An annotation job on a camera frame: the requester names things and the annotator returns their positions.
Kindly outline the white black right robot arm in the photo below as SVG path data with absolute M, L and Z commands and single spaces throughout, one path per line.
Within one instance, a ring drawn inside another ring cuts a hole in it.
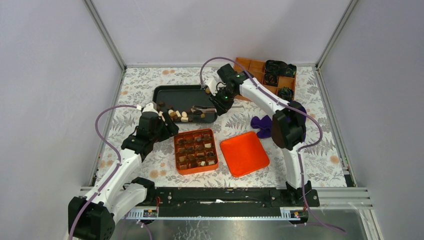
M 237 95 L 249 99 L 263 110 L 272 121 L 271 138 L 281 148 L 287 168 L 287 201 L 293 206 L 302 203 L 306 207 L 311 182 L 306 179 L 302 150 L 312 147 L 307 144 L 306 120 L 308 115 L 303 106 L 295 101 L 288 102 L 266 89 L 248 71 L 236 72 L 230 64 L 218 69 L 220 80 L 202 80 L 201 85 L 210 90 L 210 101 L 221 116 L 229 111 Z

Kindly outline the orange chocolate box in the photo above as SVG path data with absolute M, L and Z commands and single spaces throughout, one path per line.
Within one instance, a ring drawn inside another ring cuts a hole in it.
M 210 128 L 178 133 L 173 137 L 175 166 L 180 175 L 215 171 L 219 167 L 214 132 Z

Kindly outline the orange box lid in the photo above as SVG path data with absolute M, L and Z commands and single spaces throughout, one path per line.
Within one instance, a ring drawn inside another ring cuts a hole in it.
M 233 177 L 239 178 L 270 164 L 270 159 L 256 133 L 249 131 L 220 143 L 225 162 Z

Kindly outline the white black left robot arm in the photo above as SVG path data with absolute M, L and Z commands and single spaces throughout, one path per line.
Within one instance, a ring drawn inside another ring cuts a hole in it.
M 126 178 L 153 150 L 158 142 L 179 132 L 172 117 L 163 112 L 143 108 L 138 126 L 122 142 L 114 162 L 103 178 L 83 197 L 74 197 L 68 204 L 68 238 L 80 240 L 109 240 L 116 223 L 133 207 L 152 204 L 155 192 L 138 182 L 122 187 Z

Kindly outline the metal tongs white handle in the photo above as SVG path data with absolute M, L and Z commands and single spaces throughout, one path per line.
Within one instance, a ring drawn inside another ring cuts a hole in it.
M 213 113 L 217 114 L 218 116 L 221 116 L 225 113 L 227 113 L 230 109 L 236 109 L 236 108 L 243 108 L 242 105 L 232 105 L 229 108 L 219 108 L 217 109 L 215 106 L 200 106 L 200 105 L 194 105 L 190 108 L 190 111 L 195 115 L 201 115 L 206 113 Z

